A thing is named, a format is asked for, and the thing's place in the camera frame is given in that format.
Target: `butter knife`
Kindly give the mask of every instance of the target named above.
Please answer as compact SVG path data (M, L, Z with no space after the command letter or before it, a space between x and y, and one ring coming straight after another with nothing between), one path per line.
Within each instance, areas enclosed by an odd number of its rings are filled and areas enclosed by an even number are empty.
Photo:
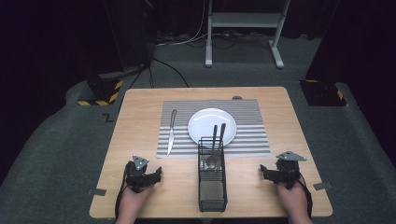
M175 134L173 132L173 127L174 127L174 123L175 123L175 116L176 116L177 110L173 110L172 111L172 117L171 117L171 126L169 129L169 142L168 142L168 154L166 156L169 156L169 154L172 151L172 146L173 146L173 142L175 140Z

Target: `wire utensil holder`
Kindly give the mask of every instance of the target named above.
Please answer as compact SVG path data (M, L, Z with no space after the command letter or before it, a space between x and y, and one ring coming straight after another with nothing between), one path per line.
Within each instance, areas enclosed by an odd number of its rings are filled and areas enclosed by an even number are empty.
M198 176L200 211L224 212L228 200L221 138L202 137L198 142Z

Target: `wooden table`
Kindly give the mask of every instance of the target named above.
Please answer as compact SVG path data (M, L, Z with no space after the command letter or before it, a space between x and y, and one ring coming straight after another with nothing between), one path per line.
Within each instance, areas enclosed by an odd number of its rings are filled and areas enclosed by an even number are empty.
M197 159L157 159L164 101L257 99L273 157L226 158L228 204L223 213L201 213L198 207ZM147 174L163 168L140 217L284 217L273 182L264 180L260 164L275 170L275 155L293 151L307 158L300 169L312 193L313 217L326 217L332 206L305 141L286 89L282 87L135 89L125 93L97 185L105 196L93 196L92 217L114 217L125 164L137 155L149 160Z

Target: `gray carpet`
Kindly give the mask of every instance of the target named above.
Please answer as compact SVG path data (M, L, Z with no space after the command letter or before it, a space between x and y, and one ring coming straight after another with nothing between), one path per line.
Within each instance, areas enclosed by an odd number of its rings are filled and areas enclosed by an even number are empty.
M333 185L328 190L333 214L315 217L314 222L394 223L395 168L348 86L337 84L346 97L347 107L313 107L304 98L298 80L304 79L319 42L304 37L281 38L279 51L286 66L282 70L276 69L267 42L237 43L230 49L214 49L212 68L205 68L204 48L158 47L154 57L173 65L191 87L285 87L318 171L323 181ZM226 47L230 42L216 39L215 44ZM151 72L155 88L185 87L180 76L161 63L153 62ZM85 82L69 90L66 106L35 130L1 186L0 223L112 222L90 217L92 196L87 192L96 187L121 99L135 78L124 79L114 105L78 106L78 97L87 90ZM150 88L148 70L132 88ZM113 122L106 122L104 114L109 114L108 119ZM179 222L191 223L190 220ZM223 223L264 222L257 218L223 220Z

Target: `human arm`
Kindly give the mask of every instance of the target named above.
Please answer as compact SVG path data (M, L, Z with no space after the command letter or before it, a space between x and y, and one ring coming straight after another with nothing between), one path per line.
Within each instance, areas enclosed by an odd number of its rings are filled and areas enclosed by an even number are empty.
M286 189L285 184L279 183L276 188L279 200L288 213L291 223L311 224L312 220L307 213L308 203L303 186L295 183L291 189Z
M116 224L133 224L153 188L154 185L149 186L140 193L135 193L130 188L126 188L120 200L119 217Z

